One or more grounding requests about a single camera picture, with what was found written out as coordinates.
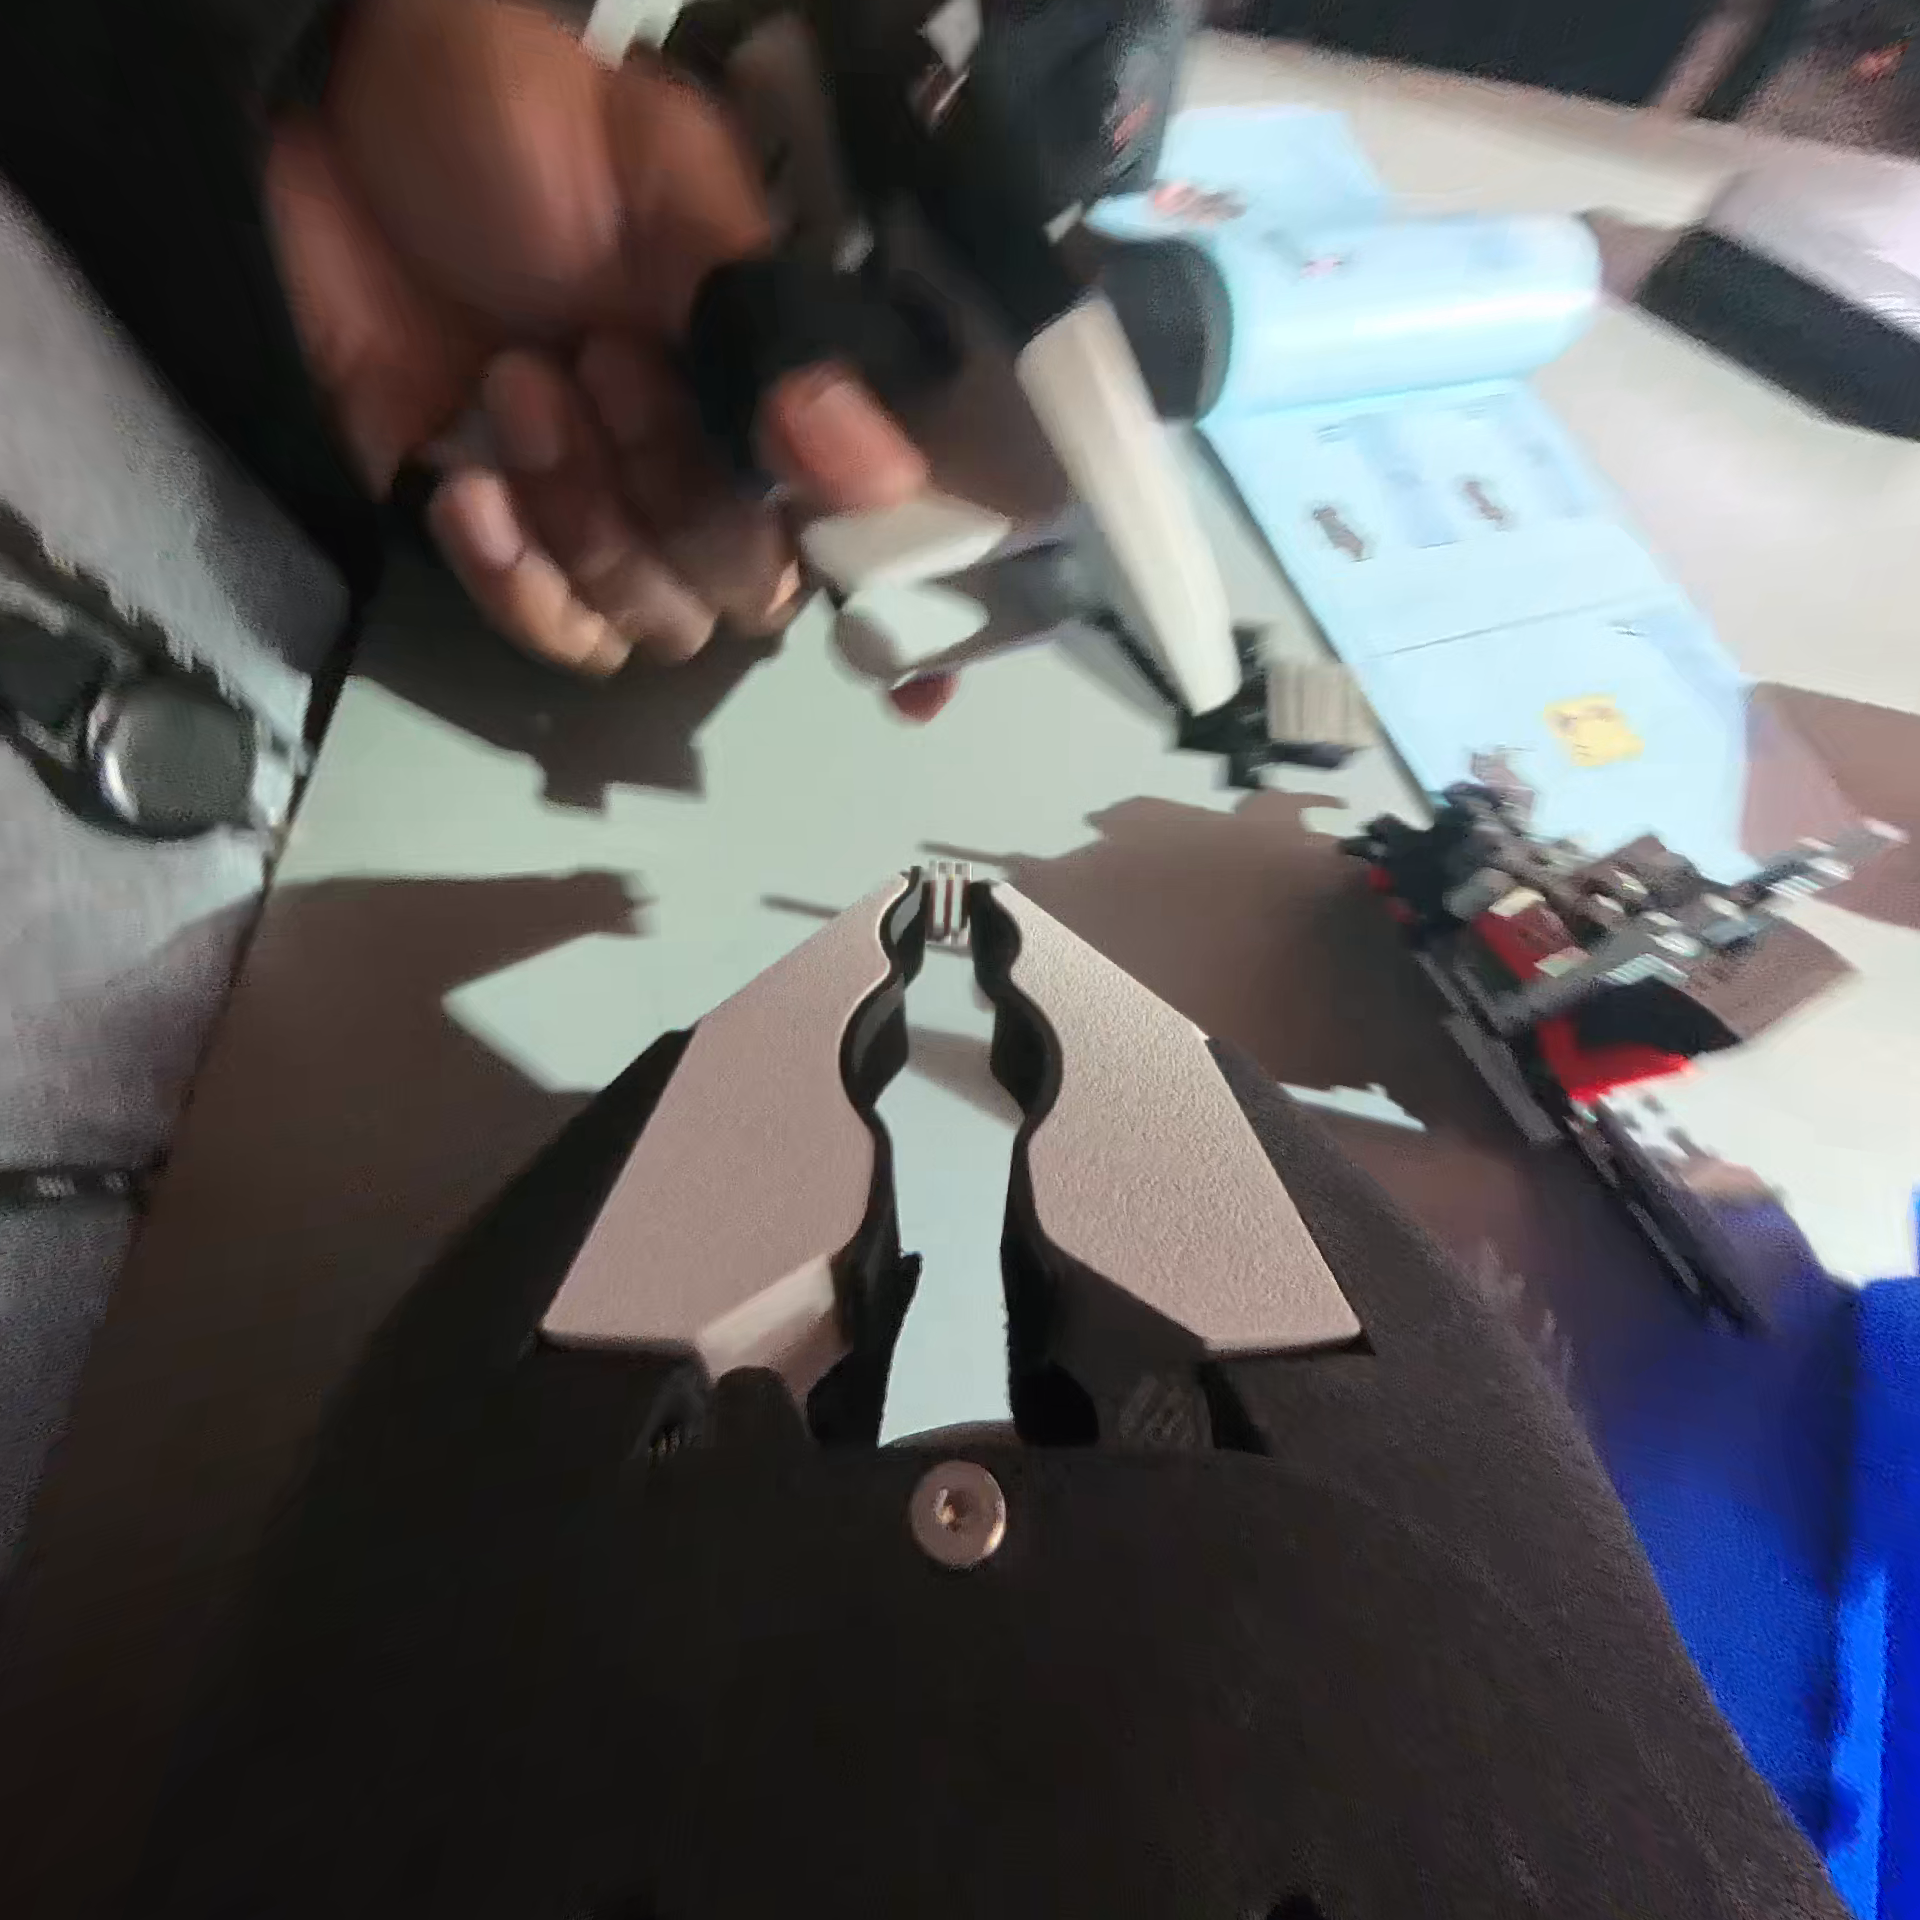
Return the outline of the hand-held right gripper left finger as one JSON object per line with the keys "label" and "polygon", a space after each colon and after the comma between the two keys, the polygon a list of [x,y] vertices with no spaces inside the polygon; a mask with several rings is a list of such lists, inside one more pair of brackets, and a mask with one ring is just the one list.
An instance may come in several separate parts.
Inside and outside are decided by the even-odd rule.
{"label": "hand-held right gripper left finger", "polygon": [[774,1373],[813,1439],[880,1439],[921,1272],[880,1096],[909,1059],[919,968],[909,869],[686,1035],[539,1316],[539,1353]]}

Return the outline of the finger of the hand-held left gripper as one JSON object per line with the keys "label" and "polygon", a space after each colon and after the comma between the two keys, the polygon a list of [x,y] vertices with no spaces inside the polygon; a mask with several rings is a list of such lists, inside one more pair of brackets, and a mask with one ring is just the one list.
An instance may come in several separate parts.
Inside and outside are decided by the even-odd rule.
{"label": "finger of the hand-held left gripper", "polygon": [[1113,306],[1090,291],[1047,321],[1017,352],[1017,386],[1170,691],[1187,711],[1226,705],[1241,681],[1233,611]]}
{"label": "finger of the hand-held left gripper", "polygon": [[1080,609],[1080,511],[1013,519],[970,499],[811,518],[799,561],[834,645],[870,682],[960,672],[1036,642]]}

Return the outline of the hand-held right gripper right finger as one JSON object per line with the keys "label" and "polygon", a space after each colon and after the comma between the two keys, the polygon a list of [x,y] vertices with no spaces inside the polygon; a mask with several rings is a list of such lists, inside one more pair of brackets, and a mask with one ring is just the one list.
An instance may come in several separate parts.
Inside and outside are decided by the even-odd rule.
{"label": "hand-held right gripper right finger", "polygon": [[1247,1443],[1241,1372],[1363,1323],[1209,1035],[1013,886],[973,886],[1017,1106],[999,1275],[1023,1443]]}

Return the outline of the blue plastic bin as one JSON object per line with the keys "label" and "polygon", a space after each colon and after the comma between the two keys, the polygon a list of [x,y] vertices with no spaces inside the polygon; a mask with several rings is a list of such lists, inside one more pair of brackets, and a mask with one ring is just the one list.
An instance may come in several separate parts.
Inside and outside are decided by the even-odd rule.
{"label": "blue plastic bin", "polygon": [[1670,1623],[1853,1918],[1916,1913],[1916,1278],[1709,1206],[1744,1305],[1603,1269],[1564,1385]]}

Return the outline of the person's left forearm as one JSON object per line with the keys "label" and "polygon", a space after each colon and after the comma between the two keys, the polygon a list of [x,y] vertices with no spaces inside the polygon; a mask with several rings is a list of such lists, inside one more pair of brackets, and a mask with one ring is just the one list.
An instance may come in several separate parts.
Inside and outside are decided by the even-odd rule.
{"label": "person's left forearm", "polygon": [[376,509],[324,416],[266,209],[273,116],[344,3],[6,3],[1,175],[359,605]]}

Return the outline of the person's left hand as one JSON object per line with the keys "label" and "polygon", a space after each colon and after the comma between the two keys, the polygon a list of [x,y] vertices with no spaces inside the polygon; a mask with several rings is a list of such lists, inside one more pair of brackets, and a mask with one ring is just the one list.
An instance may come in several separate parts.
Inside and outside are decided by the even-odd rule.
{"label": "person's left hand", "polygon": [[476,613],[584,676],[777,633],[801,573],[679,376],[706,276],[774,249],[723,109],[521,3],[344,3],[266,202],[300,349],[364,492],[434,469]]}

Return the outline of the light blue instruction booklet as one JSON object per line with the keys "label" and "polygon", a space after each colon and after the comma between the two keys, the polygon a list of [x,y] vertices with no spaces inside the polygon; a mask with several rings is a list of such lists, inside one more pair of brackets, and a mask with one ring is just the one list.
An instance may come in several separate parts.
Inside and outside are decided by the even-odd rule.
{"label": "light blue instruction booklet", "polygon": [[1744,848],[1744,676],[1537,398],[1600,308],[1576,213],[1404,212],[1339,113],[1184,109],[1090,209],[1191,423],[1429,793],[1513,773],[1537,831]]}

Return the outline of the toy brick truck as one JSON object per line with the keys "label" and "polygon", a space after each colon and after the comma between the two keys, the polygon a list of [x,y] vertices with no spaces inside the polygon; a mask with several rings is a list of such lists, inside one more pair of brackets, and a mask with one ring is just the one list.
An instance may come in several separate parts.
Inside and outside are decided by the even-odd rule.
{"label": "toy brick truck", "polygon": [[1787,912],[1856,881],[1906,831],[1853,818],[1717,881],[1656,835],[1603,855],[1549,836],[1503,755],[1470,768],[1430,801],[1429,822],[1380,813],[1339,852],[1524,1143],[1567,1145],[1697,1313],[1764,1328],[1771,1311],[1713,1202],[1620,1101],[1761,1039],[1847,979],[1851,963]]}

